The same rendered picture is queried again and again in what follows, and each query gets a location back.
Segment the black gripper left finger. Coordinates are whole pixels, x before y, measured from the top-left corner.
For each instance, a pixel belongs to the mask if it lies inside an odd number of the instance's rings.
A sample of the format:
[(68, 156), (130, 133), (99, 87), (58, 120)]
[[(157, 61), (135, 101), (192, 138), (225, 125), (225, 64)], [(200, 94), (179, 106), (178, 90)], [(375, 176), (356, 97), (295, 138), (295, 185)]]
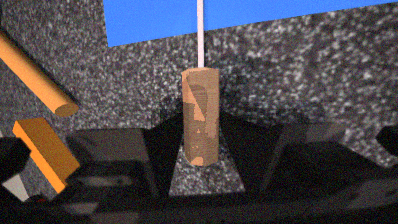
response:
[(81, 165), (85, 161), (141, 162), (152, 196), (168, 196), (183, 134), (183, 113), (151, 128), (84, 129), (66, 136)]

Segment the blue flat strip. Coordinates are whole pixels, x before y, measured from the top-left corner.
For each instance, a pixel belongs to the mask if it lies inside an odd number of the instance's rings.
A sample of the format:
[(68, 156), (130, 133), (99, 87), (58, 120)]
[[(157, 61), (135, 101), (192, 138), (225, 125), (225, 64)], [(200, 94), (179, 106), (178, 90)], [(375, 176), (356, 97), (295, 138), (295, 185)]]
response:
[[(398, 0), (203, 0), (204, 31)], [(197, 31), (197, 0), (103, 0), (108, 47)]]

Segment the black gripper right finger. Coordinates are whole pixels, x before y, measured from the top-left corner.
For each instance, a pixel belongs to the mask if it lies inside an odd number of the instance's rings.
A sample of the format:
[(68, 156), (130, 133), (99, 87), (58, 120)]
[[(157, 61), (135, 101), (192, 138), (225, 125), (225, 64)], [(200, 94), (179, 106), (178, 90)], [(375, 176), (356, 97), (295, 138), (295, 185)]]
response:
[(246, 191), (265, 190), (288, 143), (340, 142), (341, 123), (289, 123), (268, 128), (226, 112), (219, 113), (221, 130)]

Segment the screwdriver with brown handle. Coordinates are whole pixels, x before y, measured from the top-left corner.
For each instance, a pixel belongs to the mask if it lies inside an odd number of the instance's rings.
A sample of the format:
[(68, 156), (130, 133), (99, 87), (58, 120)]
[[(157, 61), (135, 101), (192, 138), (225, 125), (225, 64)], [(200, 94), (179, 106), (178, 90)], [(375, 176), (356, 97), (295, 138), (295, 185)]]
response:
[(218, 69), (204, 67), (203, 0), (197, 0), (198, 68), (182, 72), (185, 158), (208, 166), (219, 157)]

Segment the orange flat bar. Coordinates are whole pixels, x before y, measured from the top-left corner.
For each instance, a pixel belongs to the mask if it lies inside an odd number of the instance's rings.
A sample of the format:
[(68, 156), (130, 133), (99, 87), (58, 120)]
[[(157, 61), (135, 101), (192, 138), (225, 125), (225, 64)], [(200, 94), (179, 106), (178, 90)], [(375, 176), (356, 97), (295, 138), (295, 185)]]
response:
[(66, 185), (65, 179), (80, 164), (45, 121), (45, 118), (18, 120), (14, 134), (31, 148), (31, 157), (59, 193)]

